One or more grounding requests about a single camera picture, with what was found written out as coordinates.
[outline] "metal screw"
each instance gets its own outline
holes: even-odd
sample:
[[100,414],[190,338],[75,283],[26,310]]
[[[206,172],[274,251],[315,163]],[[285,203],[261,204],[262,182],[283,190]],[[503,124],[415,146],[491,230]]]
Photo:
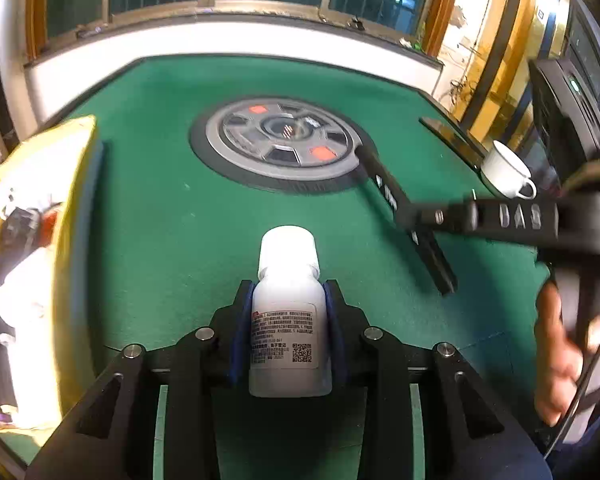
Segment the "metal screw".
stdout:
[[371,341],[378,341],[382,337],[382,330],[380,330],[377,326],[370,326],[366,328],[364,331],[365,337],[367,339],[371,339]]
[[196,338],[200,339],[200,341],[207,341],[211,339],[216,333],[214,329],[209,326],[203,326],[196,330]]
[[453,346],[451,343],[439,343],[436,346],[436,350],[440,355],[444,357],[451,357],[453,354],[456,353],[456,347]]
[[128,357],[129,359],[135,359],[142,353],[142,347],[137,344],[127,345],[123,349],[122,353],[125,357]]

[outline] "yellow bag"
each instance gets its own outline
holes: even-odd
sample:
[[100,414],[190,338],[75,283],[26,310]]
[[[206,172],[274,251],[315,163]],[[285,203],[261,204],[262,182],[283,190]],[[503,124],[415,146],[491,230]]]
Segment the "yellow bag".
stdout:
[[36,260],[42,262],[40,267],[48,264],[48,269],[40,269],[49,281],[48,294],[44,294],[48,301],[43,300],[45,304],[32,314],[23,285],[24,290],[18,290],[25,298],[22,304],[8,304],[13,307],[9,317],[15,325],[15,340],[7,350],[18,407],[1,407],[12,421],[0,421],[0,432],[29,434],[39,445],[94,380],[86,261],[102,152],[95,117],[88,116],[31,137],[0,165],[0,216],[14,197],[29,207],[61,204],[51,245]]

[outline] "white bottle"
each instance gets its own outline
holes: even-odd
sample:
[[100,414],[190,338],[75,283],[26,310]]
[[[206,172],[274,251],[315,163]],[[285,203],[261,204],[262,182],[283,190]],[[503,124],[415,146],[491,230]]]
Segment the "white bottle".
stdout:
[[268,231],[251,306],[249,391],[255,397],[315,397],[331,391],[324,289],[314,236]]

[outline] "black cable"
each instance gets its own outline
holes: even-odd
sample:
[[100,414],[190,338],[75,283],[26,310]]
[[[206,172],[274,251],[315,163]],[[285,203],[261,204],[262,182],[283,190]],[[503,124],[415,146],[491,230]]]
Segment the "black cable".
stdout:
[[569,431],[569,428],[571,427],[571,425],[573,423],[573,419],[575,418],[576,410],[578,409],[578,404],[580,403],[580,401],[582,400],[582,398],[584,397],[584,395],[587,391],[587,386],[589,385],[589,381],[593,374],[593,370],[595,369],[599,360],[600,360],[600,345],[598,345],[598,349],[596,350],[596,353],[593,355],[591,362],[589,363],[589,366],[587,366],[587,370],[584,372],[583,376],[580,378],[580,383],[578,384],[578,387],[576,389],[576,394],[573,397],[571,404],[569,405],[569,409],[567,410],[567,412],[564,414],[564,416],[558,422],[558,427],[557,427],[557,431],[554,435],[554,438],[551,440],[551,442],[549,443],[549,446],[547,447],[546,451],[544,452],[545,460],[551,454],[551,452],[555,449],[555,446],[557,446],[564,439],[564,436],[566,435],[567,431]]

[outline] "white bottle cap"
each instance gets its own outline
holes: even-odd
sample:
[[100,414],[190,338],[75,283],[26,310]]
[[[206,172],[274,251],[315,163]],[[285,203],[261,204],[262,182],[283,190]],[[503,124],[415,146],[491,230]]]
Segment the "white bottle cap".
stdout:
[[283,225],[267,231],[260,245],[258,279],[264,277],[267,267],[310,266],[314,278],[320,278],[318,254],[314,236],[301,227]]

